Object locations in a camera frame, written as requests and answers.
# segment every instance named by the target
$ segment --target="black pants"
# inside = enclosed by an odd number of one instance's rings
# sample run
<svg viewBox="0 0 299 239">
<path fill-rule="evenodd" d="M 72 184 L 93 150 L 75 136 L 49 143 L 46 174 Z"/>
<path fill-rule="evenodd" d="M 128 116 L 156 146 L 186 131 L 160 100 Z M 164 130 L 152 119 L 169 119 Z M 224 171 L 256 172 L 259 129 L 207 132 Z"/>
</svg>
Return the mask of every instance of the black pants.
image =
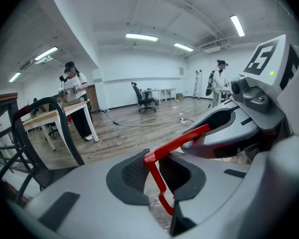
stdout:
<svg viewBox="0 0 299 239">
<path fill-rule="evenodd" d="M 82 95 L 81 97 L 84 98 L 85 101 L 87 101 L 86 94 Z M 91 106 L 88 107 L 88 110 L 89 110 L 89 114 L 90 114 L 90 117 L 92 120 Z M 72 120 L 73 120 L 73 123 L 74 123 L 76 129 L 78 130 L 80 136 L 83 139 L 91 134 L 91 130 L 90 130 L 89 124 L 86 120 L 85 113 L 84 113 L 83 109 L 79 109 L 76 112 L 72 113 L 71 117 L 72 117 Z"/>
</svg>

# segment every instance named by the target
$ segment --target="door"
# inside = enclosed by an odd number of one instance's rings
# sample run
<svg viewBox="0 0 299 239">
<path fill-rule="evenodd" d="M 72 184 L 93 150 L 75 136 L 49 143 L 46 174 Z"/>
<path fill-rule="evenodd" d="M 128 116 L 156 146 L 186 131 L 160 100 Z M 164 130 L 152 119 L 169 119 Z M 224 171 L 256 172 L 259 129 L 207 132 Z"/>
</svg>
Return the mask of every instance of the door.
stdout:
<svg viewBox="0 0 299 239">
<path fill-rule="evenodd" d="M 98 99 L 96 96 L 95 85 L 88 86 L 88 89 L 86 90 L 86 92 L 87 92 L 88 99 L 90 99 L 91 112 L 95 113 L 100 109 Z"/>
</svg>

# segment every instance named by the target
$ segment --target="black cap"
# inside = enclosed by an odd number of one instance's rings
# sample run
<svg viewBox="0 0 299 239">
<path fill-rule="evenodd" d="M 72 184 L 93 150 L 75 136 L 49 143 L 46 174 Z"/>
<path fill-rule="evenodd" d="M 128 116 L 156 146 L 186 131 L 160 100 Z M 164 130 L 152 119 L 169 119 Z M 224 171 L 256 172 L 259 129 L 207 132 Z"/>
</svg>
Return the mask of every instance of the black cap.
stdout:
<svg viewBox="0 0 299 239">
<path fill-rule="evenodd" d="M 69 61 L 69 62 L 67 62 L 67 63 L 65 64 L 65 69 L 67 69 L 67 68 L 71 68 L 71 67 L 75 67 L 74 62 Z"/>
<path fill-rule="evenodd" d="M 217 60 L 218 65 L 226 65 L 225 60 Z"/>
</svg>

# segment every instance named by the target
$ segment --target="backpack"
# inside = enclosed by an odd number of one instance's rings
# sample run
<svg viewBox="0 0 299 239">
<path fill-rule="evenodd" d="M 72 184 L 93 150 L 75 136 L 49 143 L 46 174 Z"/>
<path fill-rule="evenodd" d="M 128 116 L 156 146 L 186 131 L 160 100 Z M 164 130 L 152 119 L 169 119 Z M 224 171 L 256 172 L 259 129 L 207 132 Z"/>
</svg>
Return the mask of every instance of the backpack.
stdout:
<svg viewBox="0 0 299 239">
<path fill-rule="evenodd" d="M 214 73 L 215 73 L 215 70 L 210 73 L 209 78 L 208 78 L 208 85 L 207 85 L 207 89 L 206 89 L 207 96 L 209 96 L 212 93 Z"/>
</svg>

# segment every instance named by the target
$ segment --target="chair backrest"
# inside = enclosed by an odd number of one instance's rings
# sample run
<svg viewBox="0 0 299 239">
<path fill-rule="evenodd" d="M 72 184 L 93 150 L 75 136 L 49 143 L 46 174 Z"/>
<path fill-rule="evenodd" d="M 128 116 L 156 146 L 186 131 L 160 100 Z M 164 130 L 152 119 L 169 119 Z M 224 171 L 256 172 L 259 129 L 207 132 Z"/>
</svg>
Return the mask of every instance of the chair backrest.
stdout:
<svg viewBox="0 0 299 239">
<path fill-rule="evenodd" d="M 137 97 L 138 97 L 138 103 L 139 103 L 140 101 L 142 101 L 142 95 L 141 95 L 139 89 L 136 87 L 136 83 L 134 84 L 134 82 L 131 82 L 131 84 L 132 84 L 132 87 L 133 87 Z"/>
</svg>

